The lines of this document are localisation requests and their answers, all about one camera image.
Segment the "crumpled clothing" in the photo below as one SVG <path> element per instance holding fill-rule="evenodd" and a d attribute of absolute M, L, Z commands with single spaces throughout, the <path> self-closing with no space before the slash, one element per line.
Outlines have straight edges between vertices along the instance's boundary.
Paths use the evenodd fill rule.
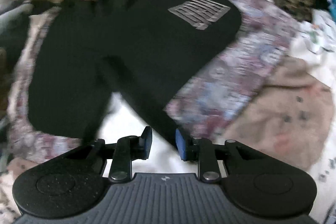
<path fill-rule="evenodd" d="M 333 115 L 330 88 L 308 74 L 304 60 L 285 57 L 216 142 L 234 139 L 307 171 L 320 159 Z"/>
<path fill-rule="evenodd" d="M 165 108 L 193 136 L 211 140 L 256 95 L 298 31 L 298 22 L 267 0 L 229 1 L 242 16 L 236 41 L 192 77 Z"/>
<path fill-rule="evenodd" d="M 323 84 L 330 87 L 332 100 L 336 106 L 336 52 L 323 51 L 320 55 L 310 52 L 302 37 L 295 39 L 290 46 L 289 56 L 306 61 L 307 71 Z M 318 223 L 324 223 L 327 212 L 336 202 L 336 115 L 331 122 L 320 160 L 308 174 L 315 180 L 318 192 L 310 216 Z"/>
<path fill-rule="evenodd" d="M 13 159 L 7 166 L 7 171 L 0 176 L 0 223 L 11 224 L 21 216 L 12 195 L 15 179 L 24 171 L 37 164 L 20 158 Z"/>
<path fill-rule="evenodd" d="M 300 35 L 307 49 L 315 54 L 336 51 L 336 24 L 326 11 L 313 10 L 313 23 L 302 22 Z"/>
<path fill-rule="evenodd" d="M 80 139 L 54 136 L 36 131 L 28 120 L 28 90 L 34 66 L 48 28 L 58 13 L 54 7 L 42 15 L 30 16 L 31 26 L 26 46 L 15 68 L 14 82 L 9 95 L 8 133 L 10 152 L 36 163 L 43 163 L 81 144 Z"/>

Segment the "black plastic device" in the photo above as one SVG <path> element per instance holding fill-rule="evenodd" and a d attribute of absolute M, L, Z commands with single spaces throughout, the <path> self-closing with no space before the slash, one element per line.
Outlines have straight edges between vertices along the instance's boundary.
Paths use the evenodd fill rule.
<path fill-rule="evenodd" d="M 97 139 L 24 172 L 13 186 L 22 212 L 15 223 L 316 223 L 308 216 L 316 184 L 295 167 L 235 140 L 217 145 L 177 130 L 181 159 L 197 161 L 198 174 L 132 176 L 132 160 L 146 160 L 151 144 L 146 127 L 140 137 Z M 105 178 L 107 159 L 113 160 Z"/>

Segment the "reflective patch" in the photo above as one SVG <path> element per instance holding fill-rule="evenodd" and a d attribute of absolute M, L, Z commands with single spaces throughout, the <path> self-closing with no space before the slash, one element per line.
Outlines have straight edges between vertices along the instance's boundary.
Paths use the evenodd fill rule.
<path fill-rule="evenodd" d="M 205 30 L 230 10 L 230 7 L 212 0 L 189 0 L 168 9 L 198 30 Z"/>

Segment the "bed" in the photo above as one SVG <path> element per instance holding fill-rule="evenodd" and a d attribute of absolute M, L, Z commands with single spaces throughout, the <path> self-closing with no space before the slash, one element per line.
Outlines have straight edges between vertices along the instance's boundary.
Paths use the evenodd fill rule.
<path fill-rule="evenodd" d="M 309 73 L 330 87 L 333 103 L 336 105 L 336 53 L 323 52 L 316 55 L 310 52 L 302 37 L 295 39 L 290 47 L 289 55 L 305 60 Z M 121 98 L 120 94 L 111 95 L 111 104 L 106 117 L 100 127 L 98 137 L 106 143 L 115 143 L 121 137 L 140 135 L 146 126 L 145 122 Z M 111 160 L 108 161 L 104 176 L 108 175 Z M 133 173 L 196 173 L 197 165 L 180 160 L 176 150 L 159 134 L 153 132 L 153 142 L 150 157 L 146 161 L 133 162 Z M 330 133 L 324 145 L 320 160 L 314 164 L 308 173 L 314 178 L 318 186 L 318 195 L 315 200 L 311 217 L 323 223 L 326 212 L 336 202 L 336 120 L 333 118 Z"/>

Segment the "pile of clothes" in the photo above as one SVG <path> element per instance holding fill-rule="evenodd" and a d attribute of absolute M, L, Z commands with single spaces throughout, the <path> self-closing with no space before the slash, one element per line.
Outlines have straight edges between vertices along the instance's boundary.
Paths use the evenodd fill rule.
<path fill-rule="evenodd" d="M 327 0 L 22 5 L 0 30 L 14 160 L 41 164 L 91 141 L 116 92 L 172 146 L 180 126 L 215 143 L 236 139 L 307 172 L 324 157 L 332 86 L 293 47 L 333 53 L 325 44 L 313 53 L 304 42 L 311 36 L 303 26 L 314 23 L 315 9 L 328 9 Z M 321 182 L 335 168 L 336 158 L 328 160 L 334 165 L 319 174 Z M 315 219 L 329 219 L 331 206 Z"/>

